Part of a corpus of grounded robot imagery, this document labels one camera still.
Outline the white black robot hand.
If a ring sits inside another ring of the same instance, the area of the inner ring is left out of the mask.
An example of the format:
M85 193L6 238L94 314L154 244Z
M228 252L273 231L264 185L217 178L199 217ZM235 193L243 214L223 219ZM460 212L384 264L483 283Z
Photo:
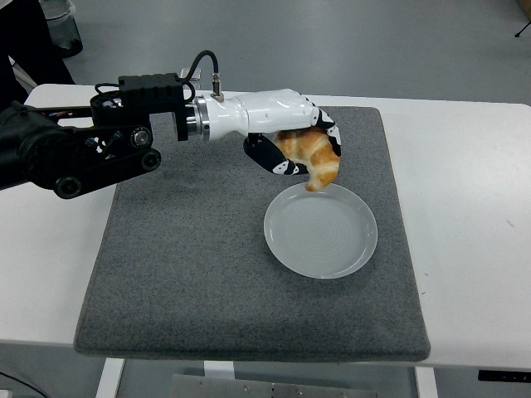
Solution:
M194 104L205 140L218 140L230 133L244 136L244 152L268 172L279 175L308 172L301 160L283 154L266 137L270 133L317 128L324 132L334 153L341 154L337 124L324 110L296 91L261 91L224 100L215 99L213 95L198 96Z

